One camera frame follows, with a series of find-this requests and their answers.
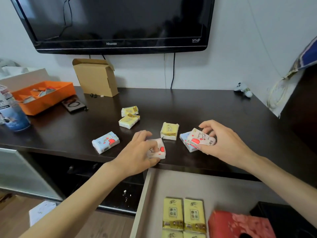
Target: orange plastic tray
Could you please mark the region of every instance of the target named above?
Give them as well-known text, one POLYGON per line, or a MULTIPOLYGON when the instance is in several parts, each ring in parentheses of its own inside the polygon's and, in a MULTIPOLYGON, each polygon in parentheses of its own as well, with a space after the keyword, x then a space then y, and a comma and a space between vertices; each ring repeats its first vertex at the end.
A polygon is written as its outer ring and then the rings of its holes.
POLYGON ((60 101, 76 94, 75 88, 72 82, 54 82, 54 81, 44 81, 29 87, 20 89, 18 91, 12 92, 12 95, 16 100, 23 101, 29 96, 33 96, 35 100, 29 103, 20 103, 23 112, 26 115, 37 115, 38 113, 46 110, 49 107, 59 103, 60 101), (40 92, 32 91, 33 89, 37 90, 46 90, 46 88, 55 88, 56 90, 50 94, 38 97, 40 92))

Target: hand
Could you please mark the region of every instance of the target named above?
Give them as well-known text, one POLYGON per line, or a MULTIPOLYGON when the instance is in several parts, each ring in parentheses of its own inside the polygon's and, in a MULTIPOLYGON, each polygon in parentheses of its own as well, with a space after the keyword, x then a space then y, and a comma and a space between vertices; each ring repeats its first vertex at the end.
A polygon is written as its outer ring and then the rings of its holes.
POLYGON ((197 145, 197 148, 205 154, 215 156, 227 164, 242 169, 247 169, 250 161, 259 157, 231 128, 214 120, 202 122, 199 127, 204 128, 203 133, 211 131, 209 136, 217 136, 217 143, 213 146, 197 145))
POLYGON ((146 130, 135 133, 129 144, 113 160, 126 177, 141 173, 161 160, 160 158, 149 159, 146 156, 150 148, 159 152, 156 141, 145 141, 148 136, 152 136, 152 133, 146 130))

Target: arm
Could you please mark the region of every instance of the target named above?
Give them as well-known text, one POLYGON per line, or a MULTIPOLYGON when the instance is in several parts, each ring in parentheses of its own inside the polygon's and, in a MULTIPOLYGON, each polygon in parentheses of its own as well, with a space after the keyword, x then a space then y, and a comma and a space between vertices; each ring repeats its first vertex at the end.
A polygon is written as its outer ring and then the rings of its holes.
POLYGON ((158 152, 156 141, 145 141, 145 138, 151 135, 151 132, 145 130, 135 133, 131 142, 117 158, 102 165, 85 184, 20 238, 75 237, 92 212, 119 182, 160 161, 159 158, 146 157, 146 152, 150 148, 158 152))
POLYGON ((199 127, 204 133, 211 131, 210 136, 217 136, 214 146, 197 146, 202 152, 253 174, 317 228, 317 189, 257 155, 232 129, 214 120, 199 127))

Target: forearm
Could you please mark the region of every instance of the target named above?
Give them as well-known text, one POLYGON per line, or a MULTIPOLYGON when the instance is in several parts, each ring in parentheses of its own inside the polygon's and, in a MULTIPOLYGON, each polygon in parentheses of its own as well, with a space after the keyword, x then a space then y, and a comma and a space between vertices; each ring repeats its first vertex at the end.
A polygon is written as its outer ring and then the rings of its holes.
POLYGON ((317 228, 317 190, 270 160, 256 156, 246 170, 263 181, 317 228))
POLYGON ((115 161, 105 163, 85 184, 20 238, 75 237, 91 213, 125 178, 115 161))

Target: black flat screen tv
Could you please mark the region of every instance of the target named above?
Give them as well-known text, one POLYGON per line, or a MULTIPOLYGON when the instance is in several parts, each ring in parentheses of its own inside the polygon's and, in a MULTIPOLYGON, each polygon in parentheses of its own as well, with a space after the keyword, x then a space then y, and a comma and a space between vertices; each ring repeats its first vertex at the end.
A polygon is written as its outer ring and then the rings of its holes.
POLYGON ((11 0, 40 53, 202 51, 215 0, 11 0))

